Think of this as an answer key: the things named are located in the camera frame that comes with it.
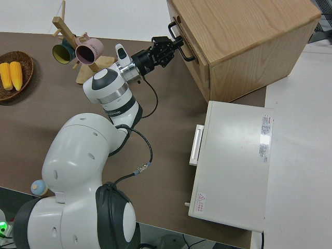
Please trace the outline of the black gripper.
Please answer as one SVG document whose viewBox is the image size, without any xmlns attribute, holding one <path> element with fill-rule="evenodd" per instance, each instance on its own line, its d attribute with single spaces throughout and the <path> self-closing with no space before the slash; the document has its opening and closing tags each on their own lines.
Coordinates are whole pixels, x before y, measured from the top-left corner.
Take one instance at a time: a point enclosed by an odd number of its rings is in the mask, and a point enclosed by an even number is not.
<svg viewBox="0 0 332 249">
<path fill-rule="evenodd" d="M 167 36 L 156 36 L 151 41 L 153 44 L 149 49 L 149 58 L 154 66 L 166 67 L 174 58 L 176 49 L 183 52 L 184 42 L 181 36 L 176 37 L 174 41 L 171 41 Z"/>
</svg>

